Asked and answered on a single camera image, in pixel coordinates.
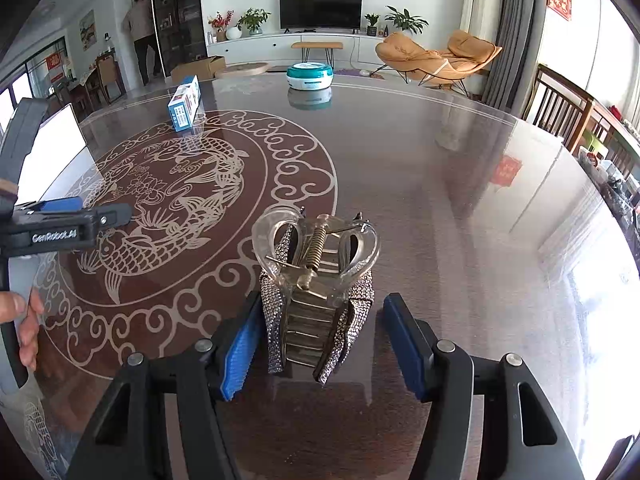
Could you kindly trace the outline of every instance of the stool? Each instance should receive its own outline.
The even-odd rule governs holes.
[[[302,51],[302,62],[309,61],[309,51],[312,48],[324,48],[327,65],[334,66],[334,48],[342,50],[344,45],[341,41],[297,41],[291,45],[292,48],[299,48]]]
[[[216,79],[224,79],[225,77],[240,77],[246,75],[259,75],[267,72],[269,63],[239,63],[230,65],[216,72]]]

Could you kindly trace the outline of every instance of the finger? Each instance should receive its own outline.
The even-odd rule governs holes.
[[[36,358],[37,354],[38,354],[38,341],[34,340],[31,343],[29,343],[27,346],[20,347],[20,362],[25,366],[29,366],[29,364],[31,364],[31,361],[33,361]]]
[[[35,288],[31,289],[31,294],[29,295],[29,306],[36,312],[36,314],[44,314],[44,303],[42,303],[40,295]]]
[[[36,314],[33,310],[29,309],[27,317],[24,318],[18,327],[20,343],[22,343],[22,345],[28,345],[38,335],[39,329],[40,326],[38,325]]]
[[[0,292],[0,323],[13,321],[27,308],[24,298],[12,292]]]

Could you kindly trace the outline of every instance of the flat screen tv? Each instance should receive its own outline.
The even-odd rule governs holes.
[[[362,0],[280,0],[280,28],[360,28]]]

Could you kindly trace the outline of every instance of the dark display cabinet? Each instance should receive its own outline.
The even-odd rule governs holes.
[[[162,69],[207,57],[200,0],[152,0]]]

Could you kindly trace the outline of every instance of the person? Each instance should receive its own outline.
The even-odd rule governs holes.
[[[129,9],[124,20],[122,20],[122,28],[129,32],[133,38],[133,47],[136,49],[136,56],[138,57],[138,68],[140,69],[142,82],[146,86],[149,83],[149,76],[146,71],[146,51],[149,47],[156,53],[154,77],[162,72],[158,41],[154,33],[153,16],[151,15],[151,5],[147,0],[134,0],[133,7]]]
[[[44,305],[37,291],[32,288],[29,303],[13,292],[0,292],[0,323],[13,321],[26,311],[27,316],[18,327],[18,341],[20,342],[20,362],[32,372],[36,370],[36,355],[38,354],[38,314],[44,314]]]

